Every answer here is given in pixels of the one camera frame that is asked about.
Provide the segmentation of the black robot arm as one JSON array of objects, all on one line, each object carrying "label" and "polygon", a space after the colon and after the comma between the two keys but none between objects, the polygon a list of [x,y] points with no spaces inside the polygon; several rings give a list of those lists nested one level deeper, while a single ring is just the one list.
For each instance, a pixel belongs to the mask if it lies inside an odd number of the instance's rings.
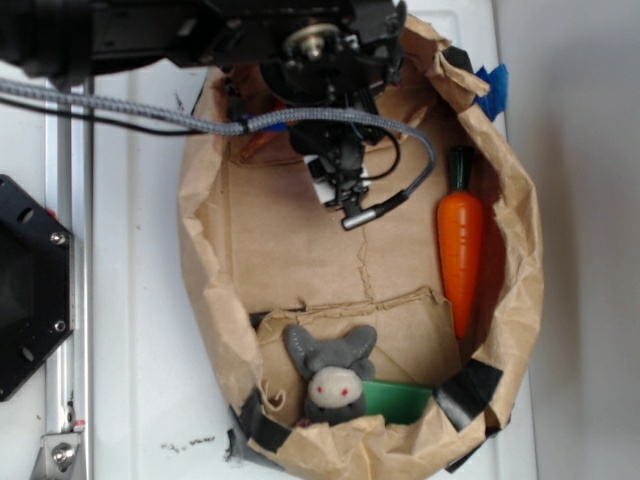
[{"label": "black robot arm", "polygon": [[291,107],[355,107],[400,79],[402,1],[5,1],[1,58],[61,88],[169,60],[255,64]]}]

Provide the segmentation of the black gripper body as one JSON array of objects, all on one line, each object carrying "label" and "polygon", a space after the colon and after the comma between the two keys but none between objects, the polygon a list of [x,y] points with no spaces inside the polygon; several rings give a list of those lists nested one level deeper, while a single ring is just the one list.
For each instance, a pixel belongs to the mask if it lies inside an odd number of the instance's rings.
[{"label": "black gripper body", "polygon": [[[272,107],[354,108],[376,114],[375,98],[401,78],[407,9],[392,1],[357,1],[348,25],[305,26],[284,41],[284,59],[231,69],[227,86],[251,112]],[[284,165],[317,155],[330,173],[359,173],[366,146],[388,136],[380,127],[329,120],[294,120],[244,165]]]}]

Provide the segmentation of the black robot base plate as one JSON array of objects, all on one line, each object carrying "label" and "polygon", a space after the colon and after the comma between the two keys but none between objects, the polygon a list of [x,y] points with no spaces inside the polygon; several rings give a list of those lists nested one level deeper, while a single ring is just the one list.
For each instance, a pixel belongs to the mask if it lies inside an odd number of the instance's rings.
[{"label": "black robot base plate", "polygon": [[71,333],[72,234],[1,176],[1,400],[10,400]]}]

